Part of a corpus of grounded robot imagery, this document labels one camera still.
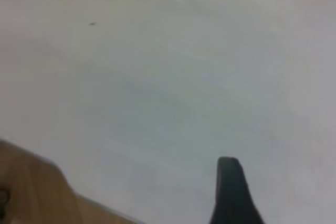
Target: wooden floor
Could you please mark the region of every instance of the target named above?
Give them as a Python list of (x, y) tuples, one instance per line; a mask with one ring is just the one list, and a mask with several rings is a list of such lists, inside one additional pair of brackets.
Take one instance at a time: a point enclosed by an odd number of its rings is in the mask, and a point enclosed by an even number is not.
[(53, 164), (0, 142), (0, 188), (11, 198), (7, 224), (131, 224), (116, 214), (74, 194)]

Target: wooden surface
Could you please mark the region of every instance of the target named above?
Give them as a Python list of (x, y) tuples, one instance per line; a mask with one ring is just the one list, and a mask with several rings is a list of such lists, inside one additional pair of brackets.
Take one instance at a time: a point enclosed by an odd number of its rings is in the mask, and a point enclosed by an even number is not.
[(77, 196), (53, 164), (0, 143), (0, 186), (12, 194), (5, 223), (132, 224)]

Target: black rubber piece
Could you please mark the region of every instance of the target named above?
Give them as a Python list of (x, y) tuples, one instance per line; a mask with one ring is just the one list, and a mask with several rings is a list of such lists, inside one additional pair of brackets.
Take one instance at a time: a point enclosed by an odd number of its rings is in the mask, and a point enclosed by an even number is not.
[(11, 192), (8, 189), (0, 188), (0, 223), (6, 217), (6, 205), (11, 199)]
[(236, 158), (218, 160), (216, 205), (210, 224), (264, 224)]

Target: blurry object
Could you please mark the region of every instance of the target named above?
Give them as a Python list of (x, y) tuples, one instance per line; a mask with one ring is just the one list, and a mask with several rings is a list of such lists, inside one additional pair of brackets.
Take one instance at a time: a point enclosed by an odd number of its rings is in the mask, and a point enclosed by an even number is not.
[(11, 194), (7, 188), (0, 188), (0, 223), (3, 223), (6, 216), (6, 206)]
[(210, 224), (264, 224), (238, 159), (221, 157), (217, 165), (216, 205)]

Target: white surface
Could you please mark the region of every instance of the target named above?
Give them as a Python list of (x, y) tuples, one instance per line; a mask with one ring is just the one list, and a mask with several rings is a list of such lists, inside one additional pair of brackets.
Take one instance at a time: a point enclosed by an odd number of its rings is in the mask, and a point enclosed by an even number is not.
[(0, 135), (148, 224), (207, 223), (221, 155), (332, 223), (335, 38), (336, 0), (0, 0)]

